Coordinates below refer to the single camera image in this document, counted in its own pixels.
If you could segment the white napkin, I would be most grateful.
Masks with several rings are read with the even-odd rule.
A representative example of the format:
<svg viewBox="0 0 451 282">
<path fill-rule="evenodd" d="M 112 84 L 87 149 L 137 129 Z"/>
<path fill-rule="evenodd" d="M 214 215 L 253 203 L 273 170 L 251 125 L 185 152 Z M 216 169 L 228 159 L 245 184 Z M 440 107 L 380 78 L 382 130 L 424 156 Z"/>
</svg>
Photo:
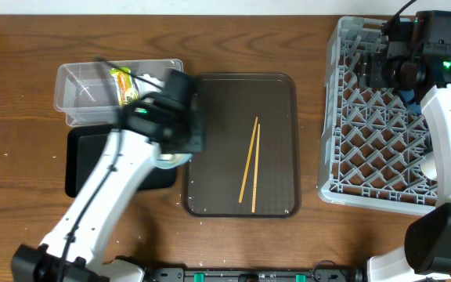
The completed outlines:
<svg viewBox="0 0 451 282">
<path fill-rule="evenodd" d="M 138 79 L 135 80 L 135 83 L 137 84 L 139 94 L 145 94 L 148 92 L 159 92 L 164 87 L 165 84 L 164 81 L 154 78 L 149 74 L 139 76 Z"/>
</svg>

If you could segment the dark blue plate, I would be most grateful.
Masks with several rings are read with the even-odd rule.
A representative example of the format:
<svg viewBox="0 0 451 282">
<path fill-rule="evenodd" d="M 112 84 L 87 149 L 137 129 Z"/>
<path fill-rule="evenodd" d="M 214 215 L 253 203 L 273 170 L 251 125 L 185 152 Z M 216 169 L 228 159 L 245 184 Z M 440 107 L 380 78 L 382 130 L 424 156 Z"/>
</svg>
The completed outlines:
<svg viewBox="0 0 451 282">
<path fill-rule="evenodd" d="M 413 90 L 399 90 L 398 95 L 404 106 L 415 115 L 421 114 L 420 104 L 416 101 L 415 92 Z"/>
</svg>

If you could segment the light blue bowl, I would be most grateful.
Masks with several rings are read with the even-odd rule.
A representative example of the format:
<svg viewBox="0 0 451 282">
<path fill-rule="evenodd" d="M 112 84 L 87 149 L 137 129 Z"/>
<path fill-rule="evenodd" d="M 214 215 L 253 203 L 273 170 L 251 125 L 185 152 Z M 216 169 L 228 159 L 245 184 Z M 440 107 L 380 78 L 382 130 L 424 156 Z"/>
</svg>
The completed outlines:
<svg viewBox="0 0 451 282">
<path fill-rule="evenodd" d="M 153 162 L 156 168 L 167 170 L 184 165 L 192 157 L 192 154 L 158 154 L 153 158 Z"/>
</svg>

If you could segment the green orange snack wrapper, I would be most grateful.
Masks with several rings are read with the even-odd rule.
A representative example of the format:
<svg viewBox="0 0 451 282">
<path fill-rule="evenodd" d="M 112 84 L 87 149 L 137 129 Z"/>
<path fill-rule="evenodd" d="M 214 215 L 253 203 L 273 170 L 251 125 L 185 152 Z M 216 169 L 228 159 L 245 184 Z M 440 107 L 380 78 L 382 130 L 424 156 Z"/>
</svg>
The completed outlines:
<svg viewBox="0 0 451 282">
<path fill-rule="evenodd" d="M 117 98 L 121 107 L 128 105 L 139 98 L 139 92 L 129 68 L 111 68 L 110 75 L 115 80 Z"/>
</svg>

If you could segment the wooden chopstick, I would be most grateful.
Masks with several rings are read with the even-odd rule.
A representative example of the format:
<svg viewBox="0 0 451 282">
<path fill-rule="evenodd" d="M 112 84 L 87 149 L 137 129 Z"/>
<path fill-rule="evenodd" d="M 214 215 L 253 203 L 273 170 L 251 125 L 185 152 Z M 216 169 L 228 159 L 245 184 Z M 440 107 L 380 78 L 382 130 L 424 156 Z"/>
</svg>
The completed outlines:
<svg viewBox="0 0 451 282">
<path fill-rule="evenodd" d="M 261 125 L 258 124 L 257 127 L 257 137 L 255 146 L 255 159 L 254 159 L 254 181 L 253 181 L 253 191 L 252 191 L 252 206 L 251 212 L 256 211 L 256 198 L 257 198 L 257 188 L 258 188 L 258 161 L 259 161 L 259 150 L 260 150 L 260 135 L 261 135 Z"/>
<path fill-rule="evenodd" d="M 248 176 L 249 167 L 250 167 L 250 163 L 251 163 L 251 156 L 252 156 L 252 152 L 253 152 L 254 141 L 255 141 L 255 134 L 256 134 L 256 131 L 257 131 L 257 127 L 258 127 L 258 117 L 255 117 L 254 127 L 253 127 L 253 130 L 252 130 L 251 140 L 250 140 L 250 144 L 249 144 L 249 148 L 248 148 L 248 152 L 247 152 L 247 160 L 246 160 L 246 164 L 245 164 L 245 168 L 244 168 L 244 175 L 243 175 L 243 179 L 242 179 L 242 183 L 241 183 L 240 195 L 239 195 L 239 198 L 238 198 L 238 203 L 242 203 L 243 202 L 244 191 L 245 191 L 245 187 L 246 187 L 246 183 L 247 183 L 247 176 Z"/>
</svg>

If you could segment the white cup green inside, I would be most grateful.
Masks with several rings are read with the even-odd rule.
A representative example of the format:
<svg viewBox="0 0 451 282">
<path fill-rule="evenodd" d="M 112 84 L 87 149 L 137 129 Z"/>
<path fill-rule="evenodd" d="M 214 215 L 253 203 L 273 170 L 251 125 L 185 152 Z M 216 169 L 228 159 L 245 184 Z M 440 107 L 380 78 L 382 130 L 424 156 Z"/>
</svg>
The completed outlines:
<svg viewBox="0 0 451 282">
<path fill-rule="evenodd" d="M 424 176 L 431 181 L 437 180 L 435 155 L 433 151 L 424 155 L 424 159 L 420 163 L 420 170 L 422 171 Z"/>
</svg>

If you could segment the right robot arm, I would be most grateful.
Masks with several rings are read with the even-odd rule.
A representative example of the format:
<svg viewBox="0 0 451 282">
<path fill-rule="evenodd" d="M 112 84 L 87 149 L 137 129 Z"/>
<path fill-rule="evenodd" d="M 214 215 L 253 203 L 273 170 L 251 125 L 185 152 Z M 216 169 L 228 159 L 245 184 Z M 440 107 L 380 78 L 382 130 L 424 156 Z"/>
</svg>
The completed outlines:
<svg viewBox="0 0 451 282">
<path fill-rule="evenodd" d="M 438 196 L 435 210 L 413 222 L 402 247 L 366 263 L 368 281 L 451 279 L 451 12 L 420 11 L 413 21 L 396 13 L 381 26 L 383 52 L 361 60 L 362 87 L 411 91 L 428 123 Z"/>
</svg>

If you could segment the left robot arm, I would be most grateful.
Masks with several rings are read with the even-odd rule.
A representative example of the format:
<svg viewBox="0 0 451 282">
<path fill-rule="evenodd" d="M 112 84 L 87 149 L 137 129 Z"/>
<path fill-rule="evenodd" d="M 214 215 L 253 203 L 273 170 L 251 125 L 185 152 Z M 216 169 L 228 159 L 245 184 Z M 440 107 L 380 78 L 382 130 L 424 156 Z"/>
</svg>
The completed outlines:
<svg viewBox="0 0 451 282">
<path fill-rule="evenodd" d="M 102 155 L 74 202 L 37 248 L 22 244 L 11 271 L 15 281 L 142 281 L 135 263 L 103 261 L 121 215 L 155 169 L 172 169 L 204 147 L 197 80 L 168 72 L 159 92 L 122 107 Z"/>
</svg>

